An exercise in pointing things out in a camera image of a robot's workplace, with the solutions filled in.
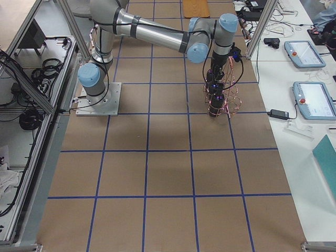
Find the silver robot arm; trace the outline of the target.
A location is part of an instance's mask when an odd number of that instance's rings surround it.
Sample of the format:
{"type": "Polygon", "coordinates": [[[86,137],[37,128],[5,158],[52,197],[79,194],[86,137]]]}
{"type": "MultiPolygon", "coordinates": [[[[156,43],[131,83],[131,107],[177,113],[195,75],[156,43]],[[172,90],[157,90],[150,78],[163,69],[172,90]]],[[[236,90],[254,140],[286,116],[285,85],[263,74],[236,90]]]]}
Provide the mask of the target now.
{"type": "Polygon", "coordinates": [[[208,53],[212,53],[211,68],[204,78],[205,86],[213,97],[221,97],[224,91],[223,69],[237,31],[236,15],[222,14],[217,20],[193,17],[188,30],[182,31],[127,13],[127,4],[128,1],[90,1],[92,19],[98,26],[97,43],[92,62],[78,71],[89,104],[104,102],[109,93],[104,78],[113,61],[115,36],[131,37],[176,50],[186,54],[195,64],[204,62],[208,53]]]}

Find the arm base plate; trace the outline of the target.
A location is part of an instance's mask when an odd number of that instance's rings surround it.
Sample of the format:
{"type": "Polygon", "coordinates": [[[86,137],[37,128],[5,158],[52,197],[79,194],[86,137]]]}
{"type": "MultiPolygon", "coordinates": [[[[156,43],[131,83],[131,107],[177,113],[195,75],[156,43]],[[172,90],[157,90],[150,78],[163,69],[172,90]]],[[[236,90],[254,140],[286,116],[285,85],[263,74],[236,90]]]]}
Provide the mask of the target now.
{"type": "Polygon", "coordinates": [[[82,87],[80,95],[83,98],[78,98],[77,116],[118,115],[122,83],[105,81],[104,84],[108,90],[97,97],[88,96],[82,87]]]}

